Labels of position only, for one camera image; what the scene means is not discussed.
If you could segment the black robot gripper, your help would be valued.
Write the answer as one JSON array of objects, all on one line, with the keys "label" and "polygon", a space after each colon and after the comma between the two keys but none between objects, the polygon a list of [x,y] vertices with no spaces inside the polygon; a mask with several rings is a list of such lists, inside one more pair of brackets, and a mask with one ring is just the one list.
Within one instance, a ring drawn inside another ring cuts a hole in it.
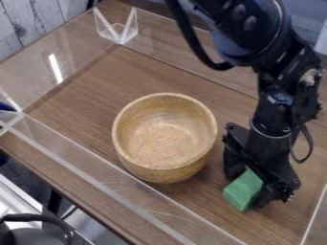
[{"label": "black robot gripper", "polygon": [[273,200],[288,201],[301,182],[288,159],[286,136],[266,137],[253,127],[228,122],[222,143],[225,178],[233,180],[248,168],[262,181],[252,206],[262,208]]}]

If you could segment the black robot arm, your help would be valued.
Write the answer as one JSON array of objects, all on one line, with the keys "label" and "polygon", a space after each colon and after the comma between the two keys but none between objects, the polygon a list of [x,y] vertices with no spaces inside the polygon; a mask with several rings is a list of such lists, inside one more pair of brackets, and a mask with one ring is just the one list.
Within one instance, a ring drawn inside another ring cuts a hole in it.
[{"label": "black robot arm", "polygon": [[301,182],[292,165],[304,163],[293,146],[310,136],[306,122],[320,111],[320,60],[292,30],[280,0],[190,0],[205,21],[216,50],[213,61],[196,37],[194,55],[217,71],[252,68],[257,77],[257,104],[246,127],[230,122],[222,135],[222,170],[230,180],[222,196],[238,210],[288,201]]}]

